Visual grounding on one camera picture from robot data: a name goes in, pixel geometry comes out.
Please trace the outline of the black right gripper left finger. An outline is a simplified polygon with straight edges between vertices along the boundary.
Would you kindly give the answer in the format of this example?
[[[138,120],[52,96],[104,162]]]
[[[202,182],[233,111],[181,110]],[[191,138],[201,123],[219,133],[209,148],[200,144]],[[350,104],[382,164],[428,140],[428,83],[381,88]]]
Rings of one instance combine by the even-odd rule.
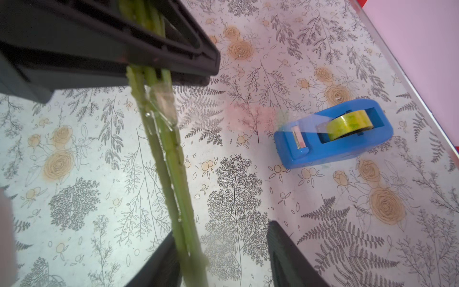
[[[181,270],[170,232],[126,287],[180,287]]]

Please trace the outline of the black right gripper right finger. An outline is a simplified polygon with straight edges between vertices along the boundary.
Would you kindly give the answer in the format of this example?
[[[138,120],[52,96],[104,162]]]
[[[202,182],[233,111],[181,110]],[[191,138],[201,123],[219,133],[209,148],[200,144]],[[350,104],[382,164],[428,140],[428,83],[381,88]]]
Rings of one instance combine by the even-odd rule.
[[[329,286],[277,221],[268,224],[267,243],[275,287]]]

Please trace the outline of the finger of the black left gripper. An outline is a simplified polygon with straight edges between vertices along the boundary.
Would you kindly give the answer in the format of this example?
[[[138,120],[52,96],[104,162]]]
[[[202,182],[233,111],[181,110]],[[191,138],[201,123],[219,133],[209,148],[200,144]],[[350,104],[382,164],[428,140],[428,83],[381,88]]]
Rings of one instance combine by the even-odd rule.
[[[2,1],[1,93],[47,103],[56,90],[127,84],[129,63],[206,86],[221,55],[181,1],[155,1],[166,34],[121,15],[117,1]]]

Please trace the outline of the artificial pink flower bouquet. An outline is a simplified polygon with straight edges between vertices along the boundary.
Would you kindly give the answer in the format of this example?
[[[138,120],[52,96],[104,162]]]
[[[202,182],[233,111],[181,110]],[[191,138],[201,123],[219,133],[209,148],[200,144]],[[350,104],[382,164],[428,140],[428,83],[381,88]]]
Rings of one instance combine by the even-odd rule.
[[[195,224],[173,83],[205,86],[221,55],[180,1],[120,1],[130,22],[130,44],[139,50],[127,66],[169,212],[182,277],[188,287],[208,285],[207,259]]]

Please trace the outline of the yellow-green tape roll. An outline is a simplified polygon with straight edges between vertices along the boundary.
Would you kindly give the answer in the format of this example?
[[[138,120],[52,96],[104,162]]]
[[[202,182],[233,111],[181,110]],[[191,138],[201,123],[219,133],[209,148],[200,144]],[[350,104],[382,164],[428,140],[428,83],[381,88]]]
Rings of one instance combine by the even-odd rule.
[[[326,125],[330,141],[374,128],[365,110],[353,111],[339,116]]]

